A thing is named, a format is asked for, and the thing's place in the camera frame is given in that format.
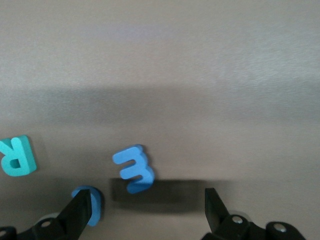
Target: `silver screw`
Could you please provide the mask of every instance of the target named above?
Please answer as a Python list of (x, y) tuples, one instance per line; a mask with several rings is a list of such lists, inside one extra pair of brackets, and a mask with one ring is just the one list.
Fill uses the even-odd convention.
[(244, 222), (239, 216), (232, 217), (232, 221), (234, 221), (236, 224), (242, 224)]
[(45, 222), (43, 222), (43, 223), (41, 224), (41, 227), (42, 227), (42, 228), (45, 228), (45, 227), (48, 227), (50, 224), (51, 224), (50, 221), (45, 221)]
[(0, 237), (6, 235), (6, 233), (7, 233), (7, 232), (6, 232), (5, 230), (0, 231)]
[(286, 227), (283, 226), (283, 225), (280, 224), (280, 223), (276, 223), (276, 224), (274, 224), (273, 226), (274, 226), (274, 228), (275, 228), (276, 230), (278, 230), (279, 232), (285, 233), (285, 232), (287, 231)]

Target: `gray surface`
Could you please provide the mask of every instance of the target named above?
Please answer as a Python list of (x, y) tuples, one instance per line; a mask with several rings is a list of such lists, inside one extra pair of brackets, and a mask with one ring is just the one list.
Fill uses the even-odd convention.
[[(0, 171), (0, 226), (25, 230), (89, 184), (106, 209), (82, 240), (197, 240), (207, 186), (261, 227), (318, 239), (319, 13), (319, 0), (1, 0), (0, 138), (27, 134), (38, 170)], [(112, 200), (111, 157), (138, 143), (155, 197)]]

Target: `teal letter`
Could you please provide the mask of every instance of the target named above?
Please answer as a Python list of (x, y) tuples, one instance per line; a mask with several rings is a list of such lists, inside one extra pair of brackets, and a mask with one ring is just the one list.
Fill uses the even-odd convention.
[(26, 135), (0, 140), (3, 171), (12, 177), (24, 176), (37, 169), (34, 155)]

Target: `metallic surface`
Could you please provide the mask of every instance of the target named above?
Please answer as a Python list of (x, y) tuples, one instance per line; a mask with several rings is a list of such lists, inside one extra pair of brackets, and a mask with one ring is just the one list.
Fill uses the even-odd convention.
[[(0, 171), (0, 226), (24, 231), (92, 185), (104, 218), (80, 239), (200, 239), (215, 187), (259, 226), (318, 239), (319, 12), (318, 0), (0, 1), (0, 138), (28, 135), (38, 164)], [(163, 202), (112, 195), (112, 155), (132, 144), (173, 181)]]

